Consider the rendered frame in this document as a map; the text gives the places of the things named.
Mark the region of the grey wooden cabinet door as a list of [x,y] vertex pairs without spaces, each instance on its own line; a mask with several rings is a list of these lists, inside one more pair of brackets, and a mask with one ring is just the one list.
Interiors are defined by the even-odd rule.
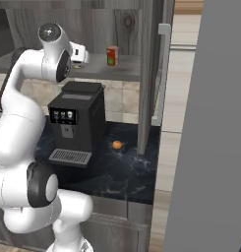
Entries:
[[174,7],[175,0],[143,0],[137,145],[139,155],[143,155],[146,151],[154,110],[155,79],[159,66],[160,47],[163,44],[158,34],[158,25],[172,26]]

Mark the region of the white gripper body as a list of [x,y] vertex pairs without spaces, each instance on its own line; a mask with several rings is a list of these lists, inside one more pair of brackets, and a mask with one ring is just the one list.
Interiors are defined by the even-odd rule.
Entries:
[[84,45],[79,46],[79,61],[82,63],[88,63],[90,59],[90,54],[86,50]]

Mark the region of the grey tall appliance panel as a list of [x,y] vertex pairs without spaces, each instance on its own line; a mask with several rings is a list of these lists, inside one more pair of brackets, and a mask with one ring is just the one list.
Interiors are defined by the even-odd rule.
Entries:
[[241,252],[241,0],[205,0],[163,252]]

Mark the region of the grey base cabinet run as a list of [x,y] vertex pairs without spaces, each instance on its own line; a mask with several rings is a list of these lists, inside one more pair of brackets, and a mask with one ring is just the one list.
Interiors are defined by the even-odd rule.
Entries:
[[[81,223],[94,252],[148,252],[152,205],[92,196],[93,213]],[[0,243],[44,252],[54,241],[52,227],[28,234],[11,233],[0,210]]]

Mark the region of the black coffee machine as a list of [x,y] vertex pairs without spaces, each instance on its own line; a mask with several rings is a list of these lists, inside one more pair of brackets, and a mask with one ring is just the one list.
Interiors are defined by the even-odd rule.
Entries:
[[55,141],[49,159],[86,167],[106,126],[103,85],[70,81],[48,111]]

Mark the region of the grey wooden wall cabinet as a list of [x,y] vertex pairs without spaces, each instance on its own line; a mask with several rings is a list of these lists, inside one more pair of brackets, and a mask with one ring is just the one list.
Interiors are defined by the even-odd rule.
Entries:
[[[141,69],[143,0],[8,0],[0,10],[8,20],[16,47],[40,49],[37,30],[56,23],[71,41],[90,53],[84,69],[72,69],[73,78],[138,81]],[[107,65],[106,48],[119,48],[117,66]]]

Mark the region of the red and green can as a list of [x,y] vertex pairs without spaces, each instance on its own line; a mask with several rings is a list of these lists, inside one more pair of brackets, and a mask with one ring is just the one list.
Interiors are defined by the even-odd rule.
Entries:
[[117,66],[119,61],[119,48],[117,46],[108,46],[106,48],[107,54],[107,65],[108,66]]

